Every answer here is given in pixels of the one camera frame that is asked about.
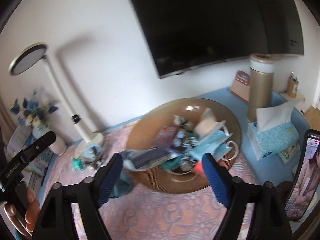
pen holder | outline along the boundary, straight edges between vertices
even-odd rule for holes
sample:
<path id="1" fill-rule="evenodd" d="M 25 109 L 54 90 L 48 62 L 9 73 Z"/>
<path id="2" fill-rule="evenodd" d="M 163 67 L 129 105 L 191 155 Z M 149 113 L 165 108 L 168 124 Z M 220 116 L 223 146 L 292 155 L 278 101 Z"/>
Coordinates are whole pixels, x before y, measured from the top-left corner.
<path id="1" fill-rule="evenodd" d="M 298 92 L 299 82 L 293 81 L 289 78 L 287 85 L 287 94 L 289 97 L 296 98 Z"/>

gold thermos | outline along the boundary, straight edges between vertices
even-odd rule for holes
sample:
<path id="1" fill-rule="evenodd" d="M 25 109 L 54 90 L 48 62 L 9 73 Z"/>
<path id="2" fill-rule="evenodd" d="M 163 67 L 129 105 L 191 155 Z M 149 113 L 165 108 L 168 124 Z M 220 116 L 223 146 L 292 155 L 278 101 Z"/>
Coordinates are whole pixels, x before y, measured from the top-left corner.
<path id="1" fill-rule="evenodd" d="M 273 58 L 258 53 L 250 55 L 251 89 L 247 113 L 250 122 L 257 120 L 257 108 L 269 106 L 274 70 L 275 61 Z"/>

round lamp head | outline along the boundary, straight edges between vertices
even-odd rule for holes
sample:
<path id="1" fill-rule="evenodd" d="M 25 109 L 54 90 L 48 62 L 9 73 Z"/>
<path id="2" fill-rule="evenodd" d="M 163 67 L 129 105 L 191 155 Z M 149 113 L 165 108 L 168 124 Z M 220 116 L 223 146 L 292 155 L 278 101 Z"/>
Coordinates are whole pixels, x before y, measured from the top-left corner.
<path id="1" fill-rule="evenodd" d="M 47 51 L 47 45 L 38 42 L 25 48 L 10 64 L 9 73 L 19 75 L 31 68 L 35 63 L 43 58 Z"/>

cotton flower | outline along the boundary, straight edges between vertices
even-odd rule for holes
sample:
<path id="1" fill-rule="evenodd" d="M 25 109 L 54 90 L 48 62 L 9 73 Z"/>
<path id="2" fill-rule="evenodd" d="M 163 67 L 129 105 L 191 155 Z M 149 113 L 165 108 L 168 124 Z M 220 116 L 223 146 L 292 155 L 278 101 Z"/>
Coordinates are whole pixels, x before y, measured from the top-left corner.
<path id="1" fill-rule="evenodd" d="M 26 125 L 32 125 L 32 121 L 33 121 L 33 117 L 31 114 L 28 115 L 28 117 L 26 118 Z"/>
<path id="2" fill-rule="evenodd" d="M 41 125 L 41 120 L 38 116 L 36 116 L 33 121 L 32 121 L 32 125 L 33 127 L 38 127 L 39 125 Z"/>

blue face mask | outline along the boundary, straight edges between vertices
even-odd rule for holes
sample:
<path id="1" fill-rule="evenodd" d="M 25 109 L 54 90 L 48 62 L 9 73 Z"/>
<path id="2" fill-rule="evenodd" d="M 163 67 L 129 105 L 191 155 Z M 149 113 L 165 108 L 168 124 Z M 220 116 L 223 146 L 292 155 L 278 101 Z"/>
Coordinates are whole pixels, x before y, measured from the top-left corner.
<path id="1" fill-rule="evenodd" d="M 210 136 L 208 136 L 205 141 L 203 142 L 200 141 L 196 147 L 194 147 L 192 150 L 189 151 L 189 153 L 192 157 L 194 157 L 198 161 L 201 161 L 202 156 L 206 153 L 213 154 L 215 159 L 216 159 L 215 155 L 221 158 L 223 155 L 228 153 L 232 149 L 232 147 L 226 146 L 226 144 L 224 144 L 224 147 L 219 147 L 219 146 L 223 144 L 231 136 L 232 134 L 226 134 L 221 130 L 215 131 Z"/>

